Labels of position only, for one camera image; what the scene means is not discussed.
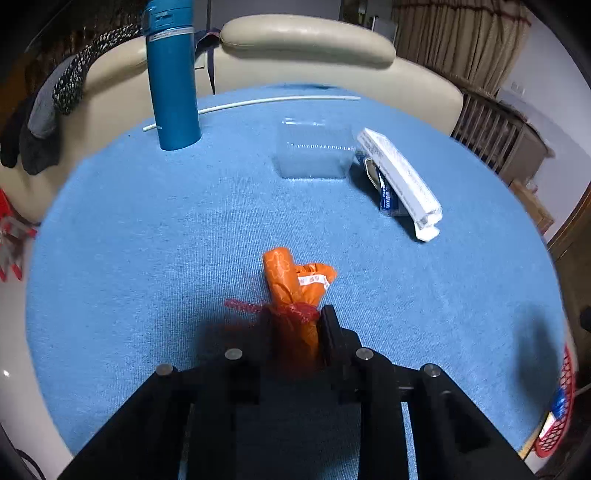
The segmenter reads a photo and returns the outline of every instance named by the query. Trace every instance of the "sofa armrest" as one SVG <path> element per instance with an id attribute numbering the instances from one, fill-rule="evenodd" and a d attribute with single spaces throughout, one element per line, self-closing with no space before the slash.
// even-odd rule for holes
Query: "sofa armrest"
<path id="1" fill-rule="evenodd" d="M 387 38 L 324 18 L 301 15 L 250 15 L 230 20 L 220 34 L 224 47 L 251 51 L 322 52 L 340 64 L 387 67 L 396 49 Z"/>
<path id="2" fill-rule="evenodd" d="M 101 55 L 91 65 L 84 82 L 84 92 L 102 90 L 142 72 L 147 66 L 145 38 L 137 37 L 124 42 Z"/>

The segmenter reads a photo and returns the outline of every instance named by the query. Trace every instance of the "wall outlet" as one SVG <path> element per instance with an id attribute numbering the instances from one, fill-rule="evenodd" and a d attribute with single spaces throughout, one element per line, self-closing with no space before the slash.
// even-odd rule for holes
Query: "wall outlet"
<path id="1" fill-rule="evenodd" d="M 511 90 L 513 90 L 517 95 L 522 96 L 525 93 L 525 87 L 523 85 L 513 82 L 511 83 Z"/>

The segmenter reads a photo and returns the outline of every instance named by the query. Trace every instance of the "beige sofa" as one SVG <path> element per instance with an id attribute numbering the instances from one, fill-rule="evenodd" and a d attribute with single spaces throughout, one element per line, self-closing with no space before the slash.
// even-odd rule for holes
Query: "beige sofa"
<path id="1" fill-rule="evenodd" d="M 278 82 L 340 86 L 396 107 L 451 134 L 462 110 L 459 90 L 396 58 L 384 37 L 354 25 L 295 15 L 253 15 L 228 22 L 213 51 L 216 93 Z M 207 53 L 195 62 L 197 95 L 212 94 Z M 145 41 L 107 52 L 90 68 L 84 98 L 61 118 L 59 165 L 29 176 L 20 161 L 0 168 L 2 188 L 21 215 L 43 219 L 76 164 L 153 116 Z"/>

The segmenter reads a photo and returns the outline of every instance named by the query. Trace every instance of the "orange bag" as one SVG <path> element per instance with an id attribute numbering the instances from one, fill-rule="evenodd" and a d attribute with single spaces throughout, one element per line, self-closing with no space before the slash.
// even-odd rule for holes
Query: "orange bag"
<path id="1" fill-rule="evenodd" d="M 320 354 L 316 307 L 336 271 L 320 263 L 295 265 L 285 247 L 266 252 L 263 266 L 271 292 L 277 359 L 290 373 L 313 371 Z"/>

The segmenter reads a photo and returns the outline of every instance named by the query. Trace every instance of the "blue carpet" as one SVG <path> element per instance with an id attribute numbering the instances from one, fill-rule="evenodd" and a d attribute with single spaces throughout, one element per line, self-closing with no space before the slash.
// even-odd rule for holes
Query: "blue carpet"
<path id="1" fill-rule="evenodd" d="M 311 93 L 350 92 L 261 87 L 199 106 Z M 388 136 L 441 202 L 440 236 L 418 243 L 379 214 L 358 168 L 280 178 L 271 157 L 284 116 Z M 223 349 L 212 324 L 233 321 L 224 300 L 267 301 L 261 256 L 280 245 L 337 269 L 324 300 L 364 345 L 407 367 L 441 365 L 519 448 L 557 384 L 564 327 L 548 253 L 506 186 L 462 145 L 369 99 L 254 105 L 201 123 L 203 138 L 180 151 L 136 127 L 85 159 L 35 242 L 27 339 L 72 452 L 156 365 L 185 369 Z M 241 410 L 240 478 L 356 478 L 359 412 L 326 388 L 265 383 L 282 408 Z"/>

